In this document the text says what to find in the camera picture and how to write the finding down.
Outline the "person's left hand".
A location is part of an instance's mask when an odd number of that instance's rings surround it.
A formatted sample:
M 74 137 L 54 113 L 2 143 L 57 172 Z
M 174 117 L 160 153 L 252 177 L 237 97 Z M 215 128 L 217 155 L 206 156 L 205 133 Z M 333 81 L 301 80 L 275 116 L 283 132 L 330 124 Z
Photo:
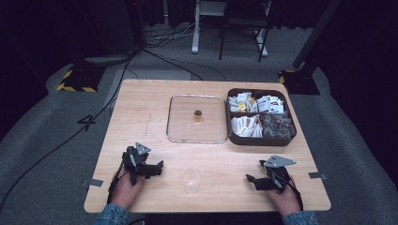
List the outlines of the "person's left hand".
M 120 170 L 120 173 L 117 177 L 118 182 L 115 186 L 111 203 L 118 205 L 125 210 L 129 210 L 138 197 L 145 179 L 144 177 L 139 176 L 137 178 L 136 184 L 133 185 L 130 181 L 130 174 L 125 170 L 125 168 Z

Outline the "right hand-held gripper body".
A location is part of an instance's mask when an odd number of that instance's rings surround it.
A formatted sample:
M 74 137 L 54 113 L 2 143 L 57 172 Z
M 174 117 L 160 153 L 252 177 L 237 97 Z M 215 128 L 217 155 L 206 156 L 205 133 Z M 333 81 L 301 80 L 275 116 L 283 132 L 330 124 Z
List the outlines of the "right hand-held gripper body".
M 286 166 L 294 165 L 294 159 L 273 155 L 268 160 L 260 160 L 260 165 L 266 170 L 267 178 L 261 178 L 260 184 L 269 184 L 270 190 L 284 191 L 291 178 Z

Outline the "pile of white red packets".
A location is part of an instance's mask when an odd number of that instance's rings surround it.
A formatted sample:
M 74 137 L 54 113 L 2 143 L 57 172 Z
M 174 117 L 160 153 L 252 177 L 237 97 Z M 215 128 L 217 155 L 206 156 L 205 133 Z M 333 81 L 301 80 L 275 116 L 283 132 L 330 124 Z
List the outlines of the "pile of white red packets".
M 256 100 L 258 111 L 261 113 L 283 113 L 283 101 L 275 96 L 262 96 Z

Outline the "clear plastic cup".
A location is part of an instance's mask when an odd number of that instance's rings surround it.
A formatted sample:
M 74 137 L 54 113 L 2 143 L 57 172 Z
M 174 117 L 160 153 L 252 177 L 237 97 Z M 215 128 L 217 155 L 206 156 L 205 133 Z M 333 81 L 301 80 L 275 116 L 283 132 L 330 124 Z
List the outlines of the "clear plastic cup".
M 185 167 L 180 174 L 180 180 L 185 192 L 188 194 L 197 193 L 202 183 L 203 175 L 203 171 L 197 166 Z

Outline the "pile of white yellow packets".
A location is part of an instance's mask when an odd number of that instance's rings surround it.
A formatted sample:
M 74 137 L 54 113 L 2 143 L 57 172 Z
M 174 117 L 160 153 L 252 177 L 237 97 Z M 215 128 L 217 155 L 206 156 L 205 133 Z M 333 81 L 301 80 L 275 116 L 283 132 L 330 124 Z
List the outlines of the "pile of white yellow packets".
M 233 113 L 256 113 L 257 103 L 251 92 L 239 93 L 228 98 L 230 111 Z

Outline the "black yellow striped stand base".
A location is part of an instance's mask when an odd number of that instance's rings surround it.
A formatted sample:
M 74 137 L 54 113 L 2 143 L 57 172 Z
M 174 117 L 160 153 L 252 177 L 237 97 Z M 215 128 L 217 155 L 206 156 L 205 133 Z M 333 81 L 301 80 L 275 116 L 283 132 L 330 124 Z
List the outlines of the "black yellow striped stand base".
M 319 95 L 320 92 L 312 76 L 301 71 L 284 69 L 278 73 L 279 83 L 283 84 L 289 95 Z
M 80 68 L 71 66 L 56 90 L 95 93 L 99 90 L 104 71 L 105 67 L 88 66 Z

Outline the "pile of white stick packets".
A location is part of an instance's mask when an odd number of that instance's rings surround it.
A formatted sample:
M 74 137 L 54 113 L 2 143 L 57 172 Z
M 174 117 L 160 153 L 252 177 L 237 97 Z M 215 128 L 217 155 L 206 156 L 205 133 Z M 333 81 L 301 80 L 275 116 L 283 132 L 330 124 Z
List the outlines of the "pile of white stick packets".
M 240 116 L 231 119 L 232 131 L 242 138 L 262 138 L 263 128 L 259 115 Z

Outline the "clear square lid gold knob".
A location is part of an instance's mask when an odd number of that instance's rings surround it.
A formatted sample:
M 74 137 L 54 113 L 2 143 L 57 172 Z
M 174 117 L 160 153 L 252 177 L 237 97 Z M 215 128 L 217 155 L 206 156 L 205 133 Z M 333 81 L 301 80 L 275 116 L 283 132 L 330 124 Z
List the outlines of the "clear square lid gold knob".
M 166 136 L 174 143 L 224 143 L 228 138 L 224 98 L 199 94 L 173 95 Z

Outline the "white desk frame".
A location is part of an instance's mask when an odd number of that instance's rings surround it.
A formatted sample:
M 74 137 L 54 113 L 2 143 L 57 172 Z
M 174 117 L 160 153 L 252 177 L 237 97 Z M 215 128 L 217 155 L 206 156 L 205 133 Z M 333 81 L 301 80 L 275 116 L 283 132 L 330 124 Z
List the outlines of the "white desk frame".
M 200 41 L 200 20 L 205 16 L 221 17 L 223 15 L 225 2 L 216 2 L 215 0 L 195 0 L 194 10 L 194 30 L 191 44 L 191 52 L 199 52 L 199 41 Z M 262 47 L 262 41 L 265 38 L 265 29 L 254 31 L 255 41 L 258 46 L 259 52 L 262 57 L 268 56 L 266 48 Z

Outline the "pile of dark packets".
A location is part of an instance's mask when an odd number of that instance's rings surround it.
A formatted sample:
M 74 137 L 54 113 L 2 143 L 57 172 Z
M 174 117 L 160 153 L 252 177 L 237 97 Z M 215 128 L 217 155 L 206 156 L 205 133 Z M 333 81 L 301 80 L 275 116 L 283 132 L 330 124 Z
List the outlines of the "pile of dark packets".
M 293 138 L 296 129 L 292 119 L 285 113 L 264 113 L 260 115 L 263 136 L 267 138 Z

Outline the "brown divided box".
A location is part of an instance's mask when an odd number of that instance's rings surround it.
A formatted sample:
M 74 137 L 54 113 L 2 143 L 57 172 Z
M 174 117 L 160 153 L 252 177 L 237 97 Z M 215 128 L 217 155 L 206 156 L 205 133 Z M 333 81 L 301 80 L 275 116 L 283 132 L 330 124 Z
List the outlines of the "brown divided box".
M 283 101 L 284 105 L 284 112 L 287 114 L 291 119 L 292 122 L 296 128 L 295 122 L 293 121 L 292 114 L 290 112 L 290 109 L 287 105 L 286 97 L 285 95 L 277 90 L 261 90 L 261 89 L 242 89 L 242 88 L 233 88 L 228 91 L 227 94 L 227 102 L 226 102 L 226 114 L 227 114 L 227 130 L 228 130 L 228 136 L 229 140 L 237 145 L 251 145 L 251 146 L 287 146 L 290 144 L 290 142 L 296 137 L 297 135 L 297 129 L 296 129 L 296 135 L 293 138 L 267 138 L 267 137 L 262 137 L 262 138 L 242 138 L 238 137 L 233 131 L 232 131 L 232 126 L 231 126 L 231 119 L 234 117 L 240 117 L 240 116 L 253 116 L 253 115 L 260 115 L 264 113 L 270 113 L 270 112 L 259 112 L 257 108 L 257 112 L 231 112 L 229 108 L 229 103 L 228 103 L 228 98 L 229 97 L 235 97 L 239 93 L 245 93 L 245 92 L 251 92 L 252 96 L 255 98 L 255 100 L 261 98 L 262 96 L 275 96 L 279 97 Z

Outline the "black metal chair frame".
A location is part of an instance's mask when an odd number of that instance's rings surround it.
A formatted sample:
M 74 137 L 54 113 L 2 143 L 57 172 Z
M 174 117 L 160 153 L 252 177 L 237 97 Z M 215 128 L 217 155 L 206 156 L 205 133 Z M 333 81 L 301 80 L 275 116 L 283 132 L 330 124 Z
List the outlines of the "black metal chair frame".
M 253 30 L 254 41 L 259 50 L 257 61 L 268 55 L 266 41 L 271 29 L 272 0 L 226 0 L 220 32 L 221 45 L 219 59 L 222 59 L 225 43 L 237 40 L 225 38 L 227 30 Z

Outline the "person's right hand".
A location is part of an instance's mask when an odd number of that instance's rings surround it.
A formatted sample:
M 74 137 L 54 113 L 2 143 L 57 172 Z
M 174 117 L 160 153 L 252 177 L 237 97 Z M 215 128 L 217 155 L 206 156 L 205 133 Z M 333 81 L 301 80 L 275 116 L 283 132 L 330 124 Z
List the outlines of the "person's right hand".
M 287 186 L 282 193 L 276 190 L 266 190 L 265 193 L 272 200 L 282 217 L 300 211 L 296 193 L 290 186 Z

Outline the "black slanted stand pole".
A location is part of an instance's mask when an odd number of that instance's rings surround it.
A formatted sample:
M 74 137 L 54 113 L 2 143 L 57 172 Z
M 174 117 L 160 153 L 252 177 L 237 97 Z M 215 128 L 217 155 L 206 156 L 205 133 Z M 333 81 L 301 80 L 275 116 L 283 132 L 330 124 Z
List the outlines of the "black slanted stand pole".
M 331 19 L 341 2 L 342 0 L 331 0 L 329 2 L 327 8 L 317 22 L 313 32 L 309 35 L 308 39 L 306 40 L 296 59 L 294 60 L 294 68 L 301 68 L 301 65 L 303 63 L 306 63 L 307 58 L 309 57 L 311 50 L 314 48 L 315 43 L 321 36 L 323 30 L 326 28 L 329 20 Z

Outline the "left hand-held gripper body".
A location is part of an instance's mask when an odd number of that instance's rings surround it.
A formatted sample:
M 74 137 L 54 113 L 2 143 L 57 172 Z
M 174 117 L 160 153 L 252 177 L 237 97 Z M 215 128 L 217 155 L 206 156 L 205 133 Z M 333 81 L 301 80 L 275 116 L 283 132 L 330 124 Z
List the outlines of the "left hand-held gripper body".
M 139 176 L 144 176 L 144 172 L 158 170 L 157 165 L 146 163 L 150 151 L 150 148 L 136 143 L 134 146 L 129 146 L 123 153 L 122 162 L 126 171 L 130 174 L 130 181 L 133 185 L 136 184 Z

